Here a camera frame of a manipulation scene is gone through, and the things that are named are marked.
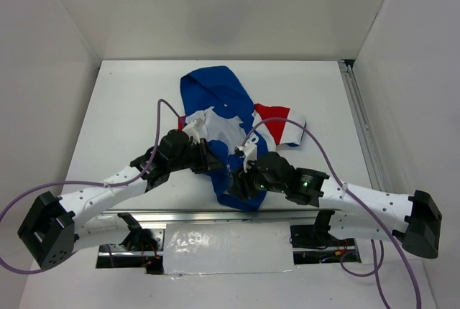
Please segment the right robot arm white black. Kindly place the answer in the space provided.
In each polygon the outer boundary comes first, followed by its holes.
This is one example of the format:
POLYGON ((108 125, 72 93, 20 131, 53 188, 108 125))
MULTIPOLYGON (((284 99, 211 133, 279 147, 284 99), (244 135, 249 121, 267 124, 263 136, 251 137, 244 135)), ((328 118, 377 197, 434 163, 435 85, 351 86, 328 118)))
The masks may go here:
POLYGON ((395 194, 339 184, 324 172, 292 166, 276 152, 256 158, 239 147, 236 155, 243 163, 232 173, 229 194, 247 202, 267 191, 318 208, 313 236, 320 245, 337 239, 395 239, 412 255, 438 257, 442 214, 429 193, 395 194))

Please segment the blue white red jacket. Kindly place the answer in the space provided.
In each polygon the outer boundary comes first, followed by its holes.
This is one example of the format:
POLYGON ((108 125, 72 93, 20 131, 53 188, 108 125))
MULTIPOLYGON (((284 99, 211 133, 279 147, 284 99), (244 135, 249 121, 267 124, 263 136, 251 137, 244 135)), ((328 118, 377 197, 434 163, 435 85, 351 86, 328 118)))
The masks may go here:
POLYGON ((253 199, 242 200, 228 193, 231 172, 243 165, 243 159, 235 155, 255 124, 263 119, 281 117, 257 127, 249 141, 257 146, 257 156, 275 151, 280 144, 298 147, 304 131, 286 119, 306 126, 305 117, 283 106, 264 106, 254 103, 234 73, 226 66, 199 68, 180 79, 185 122, 201 119, 204 125, 200 137, 211 151, 226 165, 224 170, 208 172, 219 204, 240 211, 258 211, 265 199, 266 190, 257 192, 253 199))

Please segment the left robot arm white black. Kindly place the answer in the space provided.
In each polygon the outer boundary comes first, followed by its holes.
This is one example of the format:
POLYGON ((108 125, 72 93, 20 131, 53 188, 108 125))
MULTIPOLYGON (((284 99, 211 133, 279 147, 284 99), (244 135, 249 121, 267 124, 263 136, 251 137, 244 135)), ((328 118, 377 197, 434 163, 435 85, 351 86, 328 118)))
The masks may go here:
POLYGON ((206 140, 196 141, 174 129, 100 186, 59 197, 51 192, 39 195, 17 234, 42 270, 52 269, 73 253, 92 246, 113 244, 127 251, 143 246, 156 249, 155 235, 142 228, 133 215, 105 216, 104 212, 162 185, 171 172, 189 169, 203 174, 224 168, 206 140))

